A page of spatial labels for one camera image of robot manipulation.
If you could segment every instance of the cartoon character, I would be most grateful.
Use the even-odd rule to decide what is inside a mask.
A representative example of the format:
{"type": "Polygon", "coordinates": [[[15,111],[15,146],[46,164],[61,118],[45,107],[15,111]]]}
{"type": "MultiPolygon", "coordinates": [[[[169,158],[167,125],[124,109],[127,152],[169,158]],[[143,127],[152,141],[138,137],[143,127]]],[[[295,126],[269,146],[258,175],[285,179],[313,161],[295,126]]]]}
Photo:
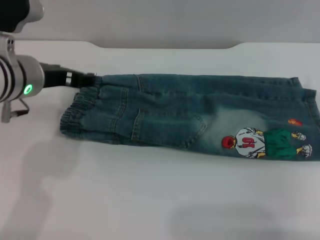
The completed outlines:
{"type": "Polygon", "coordinates": [[[302,133],[282,128],[262,132],[253,127],[246,127],[235,137],[225,136],[222,139],[222,146],[226,149],[235,148],[239,154],[248,158],[269,156],[275,159],[293,159],[297,154],[302,154],[305,158],[311,155],[310,144],[295,148],[290,144],[291,138],[306,140],[306,136],[302,133]]]}

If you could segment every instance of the green shorts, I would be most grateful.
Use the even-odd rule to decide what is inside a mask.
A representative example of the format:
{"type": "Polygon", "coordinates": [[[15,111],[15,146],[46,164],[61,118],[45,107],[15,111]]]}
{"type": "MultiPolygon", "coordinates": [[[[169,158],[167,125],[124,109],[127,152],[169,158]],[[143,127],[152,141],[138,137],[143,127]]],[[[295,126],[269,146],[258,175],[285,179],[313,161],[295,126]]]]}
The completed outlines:
{"type": "Polygon", "coordinates": [[[276,159],[292,159],[297,155],[297,149],[291,146],[291,132],[282,129],[272,129],[263,133],[265,154],[276,159]]]}

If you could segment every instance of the green led light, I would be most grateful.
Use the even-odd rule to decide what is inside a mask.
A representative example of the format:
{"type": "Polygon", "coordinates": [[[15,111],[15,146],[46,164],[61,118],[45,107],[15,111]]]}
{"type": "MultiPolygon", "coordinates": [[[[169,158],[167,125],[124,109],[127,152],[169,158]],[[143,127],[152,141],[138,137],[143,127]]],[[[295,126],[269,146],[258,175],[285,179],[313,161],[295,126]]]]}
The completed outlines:
{"type": "Polygon", "coordinates": [[[23,93],[24,95],[29,94],[32,91],[32,84],[29,84],[28,86],[25,87],[23,93]]]}

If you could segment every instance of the white surface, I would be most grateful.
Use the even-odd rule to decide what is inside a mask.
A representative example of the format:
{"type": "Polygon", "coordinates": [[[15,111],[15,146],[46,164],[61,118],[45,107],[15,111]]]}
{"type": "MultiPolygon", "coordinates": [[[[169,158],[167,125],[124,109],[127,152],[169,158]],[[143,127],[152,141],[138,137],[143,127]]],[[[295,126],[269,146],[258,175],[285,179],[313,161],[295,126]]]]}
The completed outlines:
{"type": "Polygon", "coordinates": [[[217,49],[243,42],[320,42],[318,0],[41,0],[25,40],[104,48],[217,49]]]}
{"type": "MultiPolygon", "coordinates": [[[[299,77],[320,89],[320,44],[226,50],[103,49],[22,41],[17,52],[104,74],[299,77]]],[[[0,124],[1,240],[315,240],[320,162],[215,157],[75,141],[59,133],[74,90],[27,99],[0,124]]]]}

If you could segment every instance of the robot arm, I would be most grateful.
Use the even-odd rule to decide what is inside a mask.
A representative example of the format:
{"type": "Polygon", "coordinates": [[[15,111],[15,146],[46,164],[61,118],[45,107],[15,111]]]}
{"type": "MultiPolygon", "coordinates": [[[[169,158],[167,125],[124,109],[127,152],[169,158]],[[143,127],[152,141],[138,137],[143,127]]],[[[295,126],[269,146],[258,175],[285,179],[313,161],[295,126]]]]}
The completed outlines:
{"type": "Polygon", "coordinates": [[[79,88],[93,83],[94,74],[83,74],[59,65],[39,63],[27,55],[15,54],[15,39],[4,34],[19,33],[26,23],[44,16],[39,0],[6,0],[0,9],[0,103],[4,102],[1,121],[25,115],[29,107],[22,100],[37,95],[43,88],[68,86],[79,88]],[[19,99],[26,110],[11,112],[11,101],[19,99]]]}

